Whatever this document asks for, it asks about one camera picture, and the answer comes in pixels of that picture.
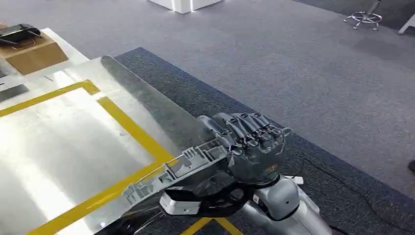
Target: yellow floor marking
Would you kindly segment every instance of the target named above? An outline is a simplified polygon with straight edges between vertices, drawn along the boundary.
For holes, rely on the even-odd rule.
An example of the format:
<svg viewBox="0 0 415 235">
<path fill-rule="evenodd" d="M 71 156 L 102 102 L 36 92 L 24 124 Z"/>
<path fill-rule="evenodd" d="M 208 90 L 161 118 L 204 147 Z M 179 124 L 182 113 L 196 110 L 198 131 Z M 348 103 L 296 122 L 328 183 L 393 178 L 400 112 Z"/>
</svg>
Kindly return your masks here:
<svg viewBox="0 0 415 235">
<path fill-rule="evenodd" d="M 206 224 L 208 224 L 212 218 L 201 218 L 196 223 L 188 227 L 181 235 L 193 235 L 197 231 L 201 230 Z"/>
<path fill-rule="evenodd" d="M 233 224 L 231 224 L 225 218 L 215 218 L 215 220 L 224 227 L 230 234 L 232 235 L 243 235 L 241 231 L 239 231 Z"/>
</svg>

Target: metal stool leg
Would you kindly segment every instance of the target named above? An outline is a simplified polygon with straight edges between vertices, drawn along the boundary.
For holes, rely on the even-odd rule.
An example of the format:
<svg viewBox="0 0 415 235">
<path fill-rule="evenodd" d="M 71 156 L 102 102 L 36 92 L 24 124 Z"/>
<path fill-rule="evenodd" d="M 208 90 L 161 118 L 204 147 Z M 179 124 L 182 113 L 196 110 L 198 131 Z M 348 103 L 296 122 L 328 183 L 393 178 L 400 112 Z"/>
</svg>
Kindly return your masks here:
<svg viewBox="0 0 415 235">
<path fill-rule="evenodd" d="M 353 29 L 357 29 L 361 23 L 364 24 L 376 24 L 376 27 L 373 28 L 373 30 L 377 31 L 379 30 L 379 22 L 382 20 L 382 17 L 374 14 L 373 12 L 377 9 L 377 7 L 380 5 L 382 0 L 376 0 L 372 6 L 370 7 L 369 11 L 360 11 L 355 12 L 351 14 L 349 17 L 344 19 L 344 22 L 348 22 L 350 18 L 357 21 L 357 24 L 353 27 Z"/>
<path fill-rule="evenodd" d="M 343 21 L 344 21 L 344 22 L 348 22 L 350 18 L 351 18 L 351 16 L 347 17 L 347 18 L 346 18 L 346 19 L 344 19 Z"/>
<path fill-rule="evenodd" d="M 358 22 L 358 23 L 356 24 L 356 26 L 355 26 L 355 27 L 353 27 L 353 29 L 357 29 L 357 28 L 359 27 L 359 25 L 360 25 L 360 22 Z"/>
</svg>

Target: chair base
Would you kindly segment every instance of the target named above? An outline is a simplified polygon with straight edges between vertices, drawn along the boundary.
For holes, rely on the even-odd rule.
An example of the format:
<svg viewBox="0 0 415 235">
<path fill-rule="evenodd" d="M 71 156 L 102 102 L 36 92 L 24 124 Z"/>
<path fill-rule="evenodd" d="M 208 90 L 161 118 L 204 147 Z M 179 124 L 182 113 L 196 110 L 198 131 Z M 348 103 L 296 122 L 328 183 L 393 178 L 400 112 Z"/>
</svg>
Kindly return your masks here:
<svg viewBox="0 0 415 235">
<path fill-rule="evenodd" d="M 352 18 L 353 20 L 357 21 L 357 24 L 353 27 L 353 29 L 358 29 L 360 24 L 375 24 L 376 26 L 373 28 L 373 30 L 378 31 L 379 30 L 379 22 L 382 20 L 382 17 L 373 14 L 373 13 L 367 13 L 365 11 L 355 12 L 351 14 L 349 17 L 347 17 L 344 22 L 348 22 L 348 20 Z"/>
</svg>

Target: gray carpet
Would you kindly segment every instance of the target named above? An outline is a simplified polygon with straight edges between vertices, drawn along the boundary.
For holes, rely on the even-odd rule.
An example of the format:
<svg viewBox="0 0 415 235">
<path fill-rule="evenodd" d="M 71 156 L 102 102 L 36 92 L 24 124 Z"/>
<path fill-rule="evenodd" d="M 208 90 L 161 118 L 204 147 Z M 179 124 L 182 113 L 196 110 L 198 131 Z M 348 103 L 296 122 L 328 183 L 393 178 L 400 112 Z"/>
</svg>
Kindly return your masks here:
<svg viewBox="0 0 415 235">
<path fill-rule="evenodd" d="M 199 115 L 211 116 L 217 112 L 252 111 L 251 108 L 142 48 L 117 56 L 116 60 L 195 117 Z M 130 91 L 132 96 L 137 95 L 131 90 L 130 84 L 133 81 L 119 78 L 118 82 L 127 91 Z M 286 154 L 287 163 L 282 168 L 282 172 L 285 174 L 292 175 L 294 172 L 298 172 L 302 166 L 302 159 L 309 159 L 313 162 L 314 165 L 305 162 L 299 174 L 305 179 L 305 184 L 301 187 L 319 205 L 323 218 L 329 224 L 354 235 L 415 234 L 414 200 L 375 180 L 297 134 L 287 139 Z M 322 170 L 338 177 L 344 184 Z M 397 229 L 376 216 L 364 198 L 356 191 L 364 194 L 373 210 L 384 220 L 413 232 Z M 263 234 L 241 212 L 231 216 L 229 220 L 244 234 Z M 189 218 L 166 217 L 139 234 L 180 234 L 193 222 L 194 220 Z"/>
<path fill-rule="evenodd" d="M 352 12 L 367 11 L 376 0 L 294 0 L 344 15 Z M 383 0 L 375 12 L 383 16 L 382 25 L 400 29 L 415 14 L 413 0 Z"/>
<path fill-rule="evenodd" d="M 307 4 L 318 2 L 361 10 L 358 0 Z M 392 2 L 409 9 L 382 7 Z M 415 198 L 414 38 L 343 18 L 291 0 L 225 0 L 186 15 L 146 0 L 1 3 L 1 21 L 50 27 L 90 58 L 144 47 Z"/>
</svg>

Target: dark gray carpet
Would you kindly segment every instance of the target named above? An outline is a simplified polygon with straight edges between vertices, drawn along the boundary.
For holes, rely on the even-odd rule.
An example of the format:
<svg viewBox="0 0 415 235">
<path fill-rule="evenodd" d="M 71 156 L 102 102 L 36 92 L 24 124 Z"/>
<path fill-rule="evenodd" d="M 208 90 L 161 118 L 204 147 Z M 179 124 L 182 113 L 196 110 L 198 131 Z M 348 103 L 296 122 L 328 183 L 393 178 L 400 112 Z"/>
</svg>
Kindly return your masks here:
<svg viewBox="0 0 415 235">
<path fill-rule="evenodd" d="M 294 0 L 325 10 L 350 15 L 357 11 L 367 11 L 375 0 Z M 375 12 L 383 17 L 382 25 L 400 29 L 415 14 L 413 0 L 383 0 Z"/>
<path fill-rule="evenodd" d="M 195 117 L 213 115 L 217 112 L 252 111 L 249 107 L 142 48 L 117 56 L 116 60 Z M 391 221 L 398 226 L 415 230 L 415 201 L 294 134 L 288 141 L 287 164 L 283 167 L 283 173 L 296 172 L 301 168 L 304 158 L 340 178 L 353 189 L 349 189 L 339 180 L 305 162 L 300 173 L 305 179 L 302 188 L 319 205 L 322 217 L 330 225 L 355 235 L 415 234 L 415 232 L 405 232 L 384 221 Z M 383 219 L 375 215 L 365 200 L 354 190 L 364 194 L 376 213 Z M 189 222 L 186 219 L 170 218 L 167 221 L 169 220 L 173 220 L 174 224 Z M 241 212 L 231 216 L 230 221 L 244 234 L 263 234 L 252 223 L 246 221 Z M 167 231 L 170 234 L 179 233 L 179 231 Z"/>
</svg>

